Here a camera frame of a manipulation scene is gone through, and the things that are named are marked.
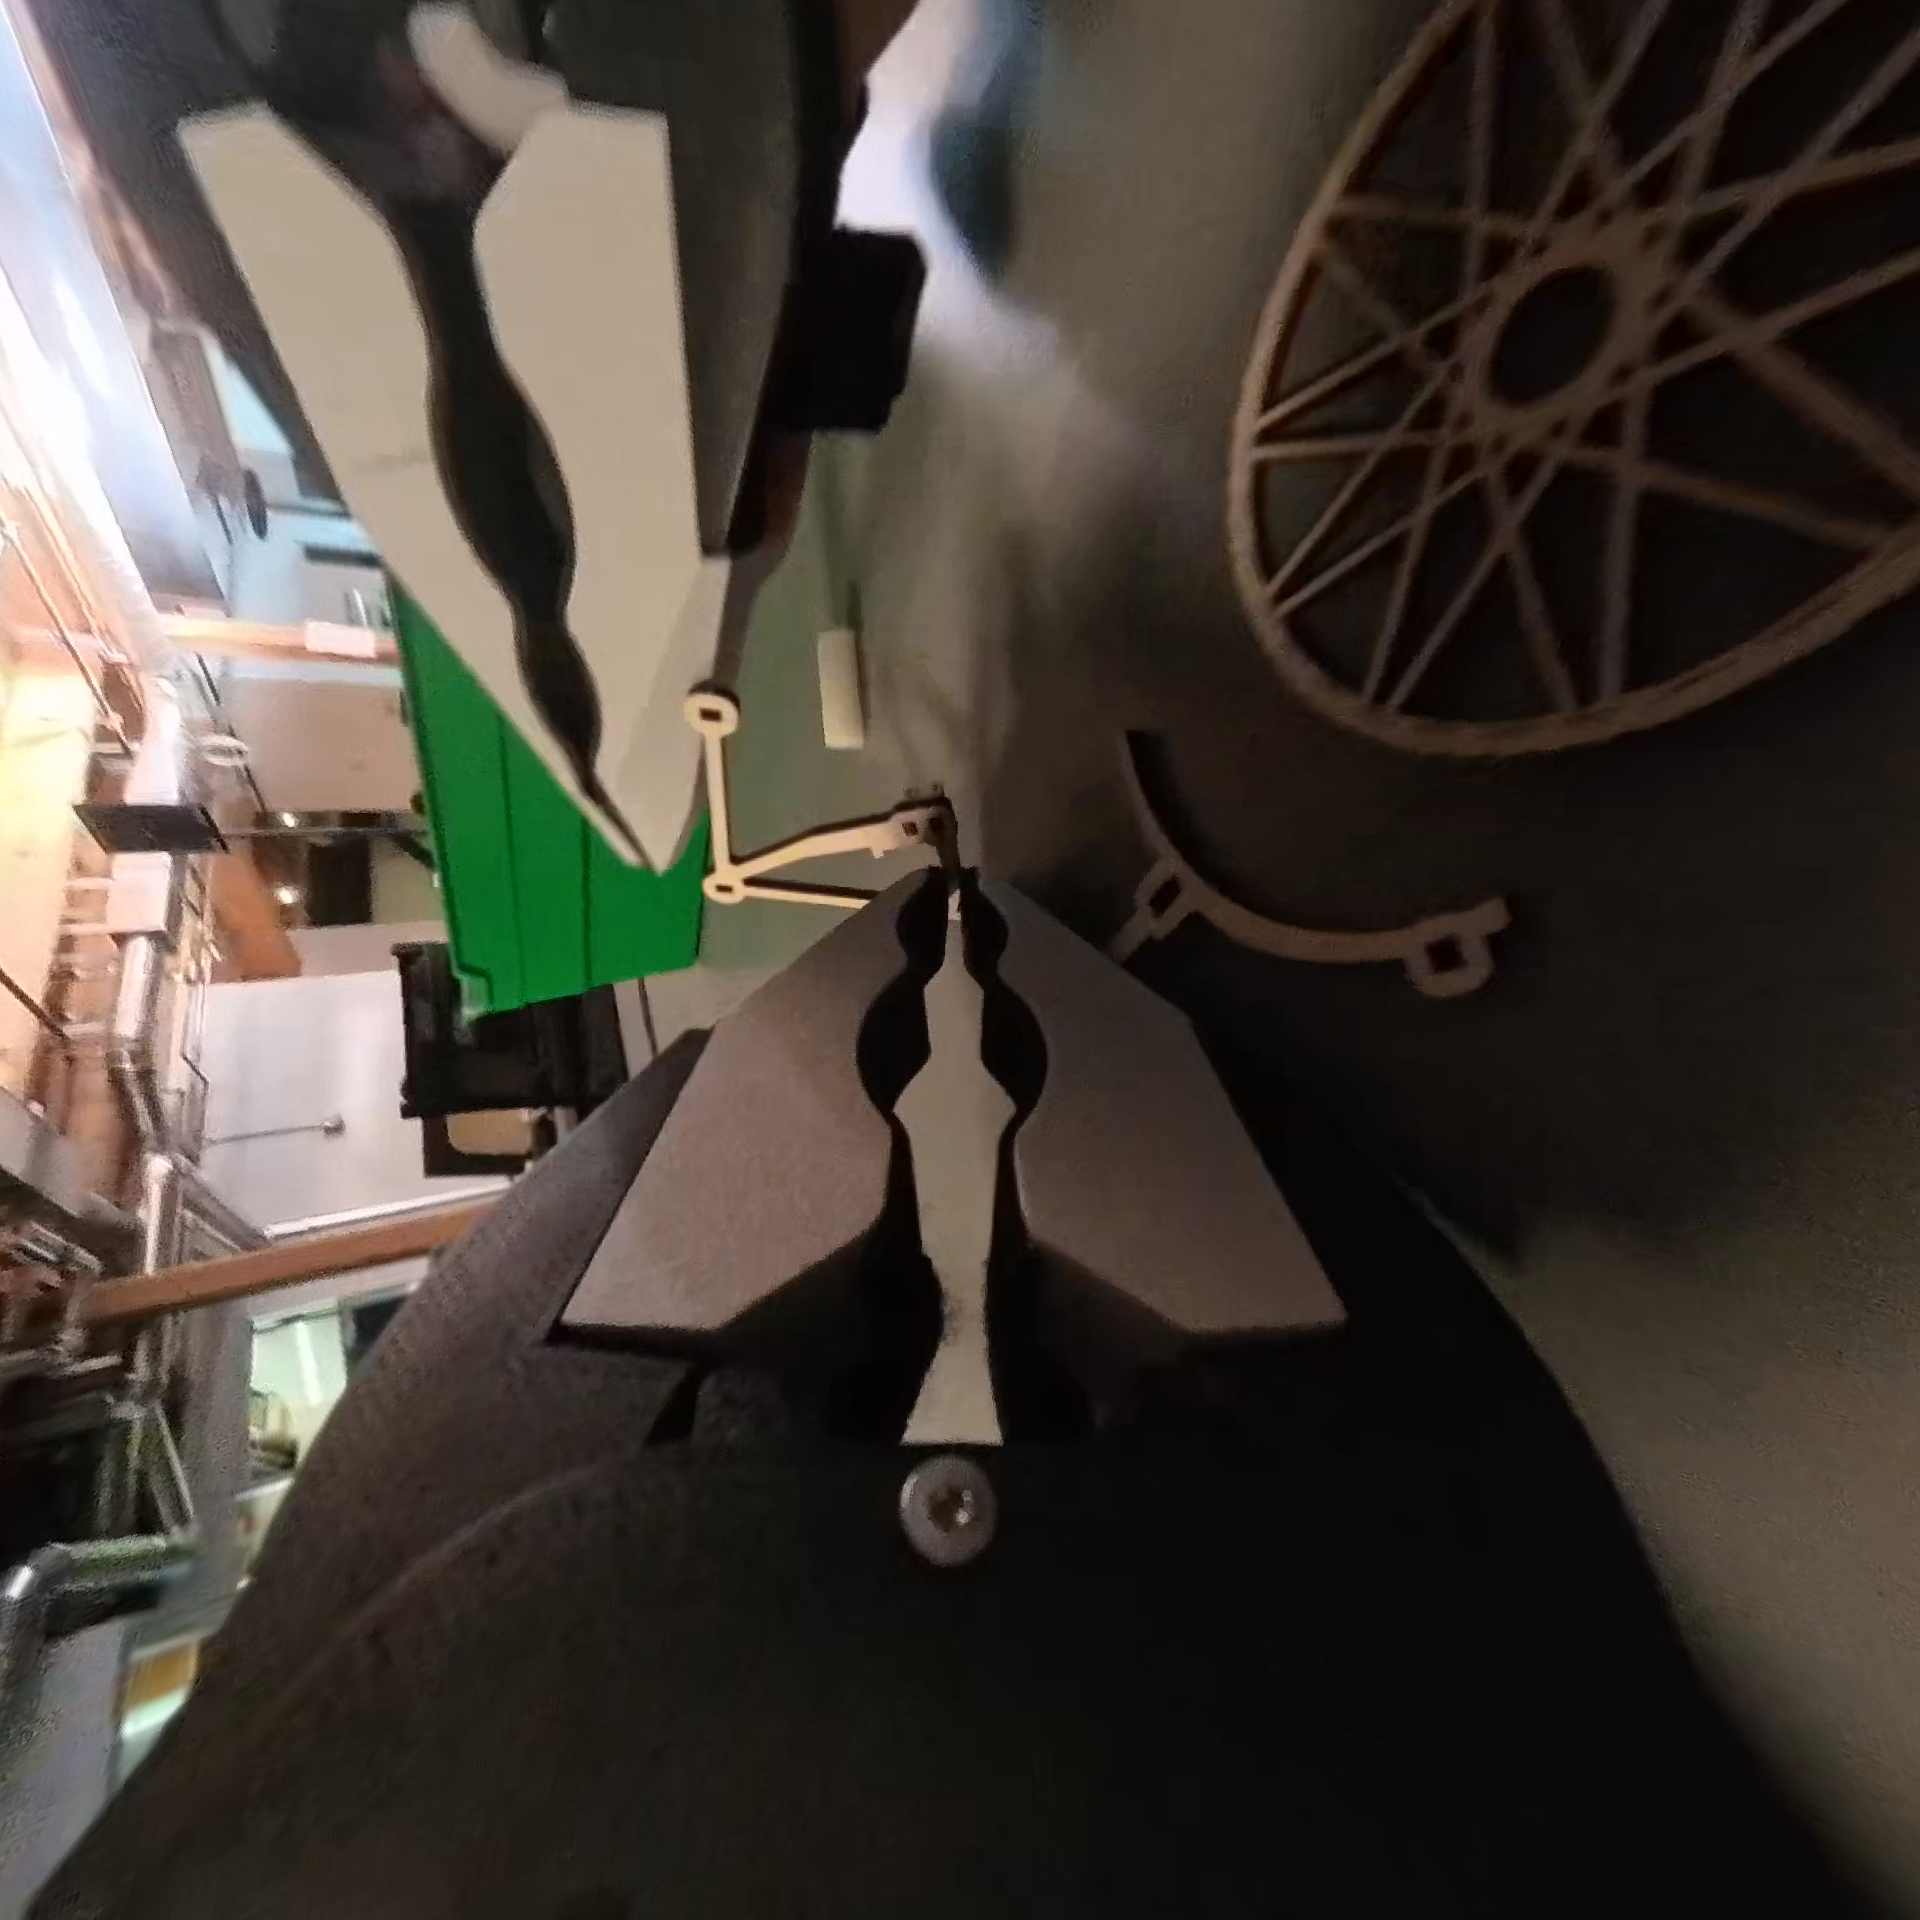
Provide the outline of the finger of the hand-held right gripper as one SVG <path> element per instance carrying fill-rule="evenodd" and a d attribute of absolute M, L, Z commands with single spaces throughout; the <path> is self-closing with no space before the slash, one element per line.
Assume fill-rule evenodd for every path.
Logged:
<path fill-rule="evenodd" d="M 416 251 L 276 112 L 202 112 L 176 134 L 344 503 L 584 815 L 643 863 L 596 773 L 604 711 L 562 613 L 569 552 L 496 352 L 437 334 Z"/>
<path fill-rule="evenodd" d="M 520 140 L 474 223 L 496 352 L 566 501 L 566 635 L 589 667 L 589 771 L 664 872 L 688 839 L 732 561 L 704 550 L 682 262 L 661 113 L 565 103 Z"/>

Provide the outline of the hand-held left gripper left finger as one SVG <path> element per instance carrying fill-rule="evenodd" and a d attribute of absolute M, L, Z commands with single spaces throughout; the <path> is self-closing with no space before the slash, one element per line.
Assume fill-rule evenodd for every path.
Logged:
<path fill-rule="evenodd" d="M 902 875 L 707 1031 L 560 1340 L 771 1377 L 893 1444 L 944 1329 L 896 1116 L 928 1064 L 948 872 Z"/>

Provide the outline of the wooden fender arc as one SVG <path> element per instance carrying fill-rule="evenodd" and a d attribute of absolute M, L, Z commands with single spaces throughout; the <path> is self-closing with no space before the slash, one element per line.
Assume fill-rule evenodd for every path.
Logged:
<path fill-rule="evenodd" d="M 1497 944 L 1513 926 L 1508 901 L 1492 896 L 1392 927 L 1302 926 L 1266 913 L 1224 891 L 1193 862 L 1171 804 L 1157 799 L 1150 757 L 1155 733 L 1121 733 L 1121 768 L 1147 867 L 1126 919 L 1108 942 L 1117 964 L 1198 924 L 1261 957 L 1316 968 L 1396 968 L 1429 1001 L 1481 992 L 1497 971 Z"/>

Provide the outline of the black office chair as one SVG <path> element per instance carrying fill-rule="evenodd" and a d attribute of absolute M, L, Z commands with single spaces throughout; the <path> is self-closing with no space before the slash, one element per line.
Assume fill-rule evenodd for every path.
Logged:
<path fill-rule="evenodd" d="M 520 1175 L 630 1076 L 611 987 L 472 1015 L 445 944 L 397 944 L 401 1116 L 424 1175 Z"/>

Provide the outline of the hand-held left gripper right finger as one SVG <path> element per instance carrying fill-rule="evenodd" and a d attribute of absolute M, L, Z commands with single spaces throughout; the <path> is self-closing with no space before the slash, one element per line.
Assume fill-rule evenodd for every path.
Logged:
<path fill-rule="evenodd" d="M 1146 1377 L 1330 1337 L 1347 1305 L 1193 1024 L 1017 888 L 965 880 L 996 1145 L 982 1352 L 1003 1437 L 1073 1437 Z"/>

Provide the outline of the wooden spoked wheel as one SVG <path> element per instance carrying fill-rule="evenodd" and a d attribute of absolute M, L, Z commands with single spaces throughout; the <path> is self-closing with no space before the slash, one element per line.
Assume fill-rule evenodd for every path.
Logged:
<path fill-rule="evenodd" d="M 1915 624 L 1915 4 L 1422 4 L 1240 383 L 1240 603 L 1434 760 Z"/>

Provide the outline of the green plastic bin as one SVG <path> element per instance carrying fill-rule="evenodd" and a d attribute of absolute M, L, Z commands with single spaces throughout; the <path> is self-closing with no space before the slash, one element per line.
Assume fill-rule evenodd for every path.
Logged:
<path fill-rule="evenodd" d="M 464 1009 L 509 1015 L 690 968 L 707 912 L 704 820 L 668 872 L 627 863 L 397 579 L 390 615 Z"/>

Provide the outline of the wooden triangular frame part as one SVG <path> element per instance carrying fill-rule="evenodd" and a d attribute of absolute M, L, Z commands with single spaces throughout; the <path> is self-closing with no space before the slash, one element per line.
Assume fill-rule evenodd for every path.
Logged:
<path fill-rule="evenodd" d="M 838 823 L 808 827 L 769 847 L 739 853 L 732 835 L 730 740 L 740 725 L 740 707 L 730 687 L 694 686 L 683 702 L 683 717 L 701 743 L 704 803 L 709 823 L 709 872 L 704 896 L 710 905 L 800 905 L 853 913 L 877 893 L 842 881 L 792 880 L 788 872 L 835 857 L 926 855 L 947 875 L 960 872 L 958 820 L 947 796 L 901 799 L 884 811 L 859 813 Z"/>

